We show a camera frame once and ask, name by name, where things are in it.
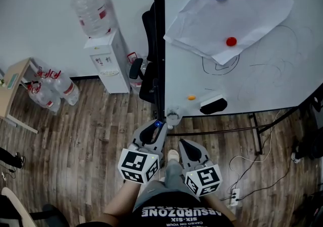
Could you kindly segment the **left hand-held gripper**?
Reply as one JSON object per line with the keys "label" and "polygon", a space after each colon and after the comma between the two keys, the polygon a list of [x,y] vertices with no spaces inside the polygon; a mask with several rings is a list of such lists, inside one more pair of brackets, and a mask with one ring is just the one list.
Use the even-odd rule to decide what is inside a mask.
{"label": "left hand-held gripper", "polygon": [[167,125],[157,127],[156,120],[140,126],[132,136],[132,142],[138,146],[151,144],[152,149],[123,148],[118,163],[122,178],[140,184],[147,184],[160,169],[162,149],[167,136]]}

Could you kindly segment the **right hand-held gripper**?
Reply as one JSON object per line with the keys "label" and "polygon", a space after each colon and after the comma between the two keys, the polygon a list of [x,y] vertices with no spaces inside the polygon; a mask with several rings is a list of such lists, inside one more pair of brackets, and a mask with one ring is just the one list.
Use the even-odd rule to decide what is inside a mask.
{"label": "right hand-held gripper", "polygon": [[180,139],[185,185],[198,197],[217,191],[223,182],[219,166],[209,160],[206,148],[194,141]]}

